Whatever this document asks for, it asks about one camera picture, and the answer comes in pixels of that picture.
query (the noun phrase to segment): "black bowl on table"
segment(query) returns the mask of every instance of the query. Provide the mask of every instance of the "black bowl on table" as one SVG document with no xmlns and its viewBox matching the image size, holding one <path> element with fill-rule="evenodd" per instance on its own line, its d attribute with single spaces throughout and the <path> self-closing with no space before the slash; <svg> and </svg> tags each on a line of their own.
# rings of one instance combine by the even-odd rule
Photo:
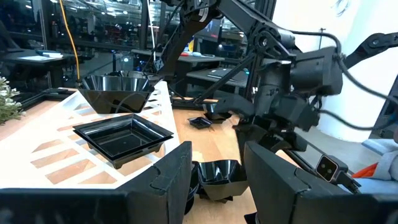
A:
<svg viewBox="0 0 398 224">
<path fill-rule="evenodd" d="M 79 92 L 98 114 L 140 113 L 159 78 L 89 75 Z"/>
<path fill-rule="evenodd" d="M 159 151 L 173 133 L 135 114 L 74 126 L 73 130 L 115 169 Z"/>
<path fill-rule="evenodd" d="M 188 212 L 193 207 L 193 203 L 195 201 L 195 194 L 200 188 L 199 176 L 198 176 L 198 168 L 199 168 L 199 162 L 192 161 L 191 182 L 190 182 L 190 186 L 189 186 L 187 204 L 185 205 L 184 215 L 188 214 Z"/>
<path fill-rule="evenodd" d="M 249 186 L 246 173 L 236 160 L 199 163 L 199 183 L 210 200 L 242 195 Z"/>
</svg>

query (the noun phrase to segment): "white wall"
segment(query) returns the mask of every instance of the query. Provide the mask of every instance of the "white wall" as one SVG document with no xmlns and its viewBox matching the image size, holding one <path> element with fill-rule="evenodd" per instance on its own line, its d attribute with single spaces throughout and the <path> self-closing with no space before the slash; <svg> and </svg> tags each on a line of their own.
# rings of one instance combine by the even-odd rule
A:
<svg viewBox="0 0 398 224">
<path fill-rule="evenodd" d="M 351 0 L 350 6 L 340 17 L 333 4 L 336 0 L 278 0 L 273 21 L 286 29 L 314 31 L 326 28 L 337 36 L 343 45 L 343 53 L 350 54 L 369 35 L 377 32 L 398 32 L 395 9 L 396 0 Z M 319 37 L 296 36 L 297 46 L 304 52 L 318 49 Z M 327 38 L 322 47 L 334 45 Z M 350 72 L 364 85 L 388 94 L 398 74 L 398 49 L 390 49 L 353 67 Z M 323 109 L 340 115 L 350 123 L 372 126 L 380 113 L 384 100 L 356 88 L 343 77 L 343 90 L 338 96 L 323 100 Z M 330 136 L 346 141 L 361 142 L 369 137 L 369 131 L 357 131 L 346 127 L 328 115 L 321 115 L 318 129 Z"/>
<path fill-rule="evenodd" d="M 398 32 L 396 0 L 362 0 L 353 27 L 343 42 L 343 52 L 350 54 L 373 33 Z M 349 71 L 363 85 L 388 95 L 398 74 L 398 49 L 390 49 L 354 66 Z M 384 100 L 366 93 L 343 77 L 340 95 L 328 97 L 323 108 L 330 110 L 358 126 L 373 126 L 379 116 Z M 318 129 L 330 136 L 345 141 L 362 142 L 370 131 L 351 129 L 328 115 L 322 115 Z"/>
</svg>

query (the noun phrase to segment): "white table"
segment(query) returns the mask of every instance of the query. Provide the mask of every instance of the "white table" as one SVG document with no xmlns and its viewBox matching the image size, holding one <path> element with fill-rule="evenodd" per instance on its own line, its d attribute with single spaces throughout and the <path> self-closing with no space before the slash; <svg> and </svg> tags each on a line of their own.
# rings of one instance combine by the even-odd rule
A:
<svg viewBox="0 0 398 224">
<path fill-rule="evenodd" d="M 144 172 L 175 149 L 180 141 L 166 82 L 137 114 L 175 133 L 159 152 L 135 159 L 116 170 L 73 126 L 120 116 L 96 114 L 77 91 L 23 128 L 0 141 L 0 188 L 115 189 Z"/>
</svg>

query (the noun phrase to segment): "black square plate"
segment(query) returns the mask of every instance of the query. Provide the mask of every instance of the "black square plate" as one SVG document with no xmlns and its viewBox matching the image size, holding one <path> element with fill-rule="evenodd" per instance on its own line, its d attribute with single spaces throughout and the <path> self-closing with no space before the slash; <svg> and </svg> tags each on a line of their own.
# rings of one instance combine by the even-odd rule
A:
<svg viewBox="0 0 398 224">
<path fill-rule="evenodd" d="M 154 151 L 173 133 L 135 114 L 74 126 L 115 168 Z"/>
<path fill-rule="evenodd" d="M 202 117 L 190 118 L 188 120 L 189 123 L 197 129 L 209 128 L 211 124 L 213 124 L 213 122 Z"/>
</svg>

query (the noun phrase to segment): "black plastic bowl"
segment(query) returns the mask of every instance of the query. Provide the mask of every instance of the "black plastic bowl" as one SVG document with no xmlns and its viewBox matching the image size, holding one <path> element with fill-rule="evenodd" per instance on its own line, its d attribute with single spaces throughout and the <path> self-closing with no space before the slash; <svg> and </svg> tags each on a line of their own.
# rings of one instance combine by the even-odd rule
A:
<svg viewBox="0 0 398 224">
<path fill-rule="evenodd" d="M 199 163 L 199 183 L 214 201 L 242 195 L 249 186 L 246 173 L 236 160 Z"/>
<path fill-rule="evenodd" d="M 159 80 L 90 75 L 79 92 L 98 114 L 140 113 Z"/>
</svg>

